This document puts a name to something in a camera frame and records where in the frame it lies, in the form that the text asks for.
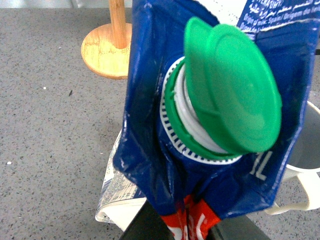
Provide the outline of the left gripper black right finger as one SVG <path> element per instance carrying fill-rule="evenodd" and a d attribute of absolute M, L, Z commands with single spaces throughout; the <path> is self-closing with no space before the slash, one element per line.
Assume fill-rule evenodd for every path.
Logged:
<path fill-rule="evenodd" d="M 209 240 L 270 240 L 247 216 L 227 218 L 213 226 Z"/>

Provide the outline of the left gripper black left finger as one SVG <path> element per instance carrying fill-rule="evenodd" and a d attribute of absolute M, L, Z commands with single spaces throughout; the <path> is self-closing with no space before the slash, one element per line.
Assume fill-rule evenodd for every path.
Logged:
<path fill-rule="evenodd" d="M 122 240 L 173 240 L 160 215 L 146 201 L 121 236 Z"/>

